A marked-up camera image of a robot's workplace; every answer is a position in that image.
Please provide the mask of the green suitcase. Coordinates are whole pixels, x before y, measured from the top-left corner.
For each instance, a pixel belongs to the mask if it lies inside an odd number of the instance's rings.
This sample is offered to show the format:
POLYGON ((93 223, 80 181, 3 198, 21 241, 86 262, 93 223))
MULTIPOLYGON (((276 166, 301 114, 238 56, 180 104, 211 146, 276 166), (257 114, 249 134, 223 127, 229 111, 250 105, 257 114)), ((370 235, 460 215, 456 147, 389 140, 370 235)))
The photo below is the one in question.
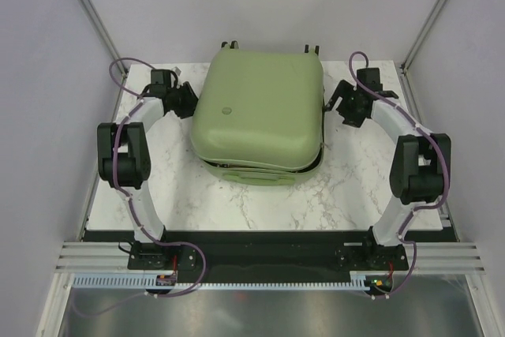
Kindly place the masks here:
POLYGON ((224 42, 212 59, 190 140, 203 167, 246 185, 296 185, 324 160, 324 69, 319 47, 301 53, 224 42))

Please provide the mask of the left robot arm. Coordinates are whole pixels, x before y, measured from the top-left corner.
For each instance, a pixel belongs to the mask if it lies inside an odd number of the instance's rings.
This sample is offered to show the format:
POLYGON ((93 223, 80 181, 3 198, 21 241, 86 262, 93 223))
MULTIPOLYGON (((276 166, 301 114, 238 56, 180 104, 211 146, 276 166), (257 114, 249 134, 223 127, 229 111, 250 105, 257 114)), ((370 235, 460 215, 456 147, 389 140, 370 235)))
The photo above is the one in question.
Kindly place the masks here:
POLYGON ((147 131, 170 112, 189 118, 198 98, 189 82, 180 83, 180 70, 152 69, 151 82, 137 95, 137 101, 117 122, 97 127, 100 178, 116 190, 133 225, 130 270, 178 269, 178 255, 184 248, 163 241, 165 226, 156 210, 148 179, 152 161, 147 131))

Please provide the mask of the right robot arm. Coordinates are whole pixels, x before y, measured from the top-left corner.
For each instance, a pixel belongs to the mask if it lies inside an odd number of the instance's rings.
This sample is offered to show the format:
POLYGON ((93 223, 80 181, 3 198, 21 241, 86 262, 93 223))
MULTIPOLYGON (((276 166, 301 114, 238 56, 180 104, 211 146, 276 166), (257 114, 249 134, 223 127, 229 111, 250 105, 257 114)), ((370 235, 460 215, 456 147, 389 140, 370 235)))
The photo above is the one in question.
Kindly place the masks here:
POLYGON ((360 246, 351 248, 353 260, 372 269, 405 265, 406 232, 417 213, 436 209, 447 199, 451 179, 451 139, 433 133, 413 118, 386 91, 377 68, 359 69, 355 84, 341 80, 325 105, 336 110, 344 124, 360 128, 374 121, 395 143, 389 184, 391 199, 380 219, 368 229, 360 246))

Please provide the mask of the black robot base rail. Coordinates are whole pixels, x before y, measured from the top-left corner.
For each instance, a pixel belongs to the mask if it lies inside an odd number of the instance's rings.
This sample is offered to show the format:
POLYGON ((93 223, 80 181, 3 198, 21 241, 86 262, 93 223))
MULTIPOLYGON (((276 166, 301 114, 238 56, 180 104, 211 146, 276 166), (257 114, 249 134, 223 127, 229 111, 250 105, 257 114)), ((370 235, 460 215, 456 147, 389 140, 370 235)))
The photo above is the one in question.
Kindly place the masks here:
POLYGON ((344 283, 353 271, 409 268, 403 246, 382 247, 369 231, 173 231, 163 242, 131 243, 128 268, 232 285, 344 283))

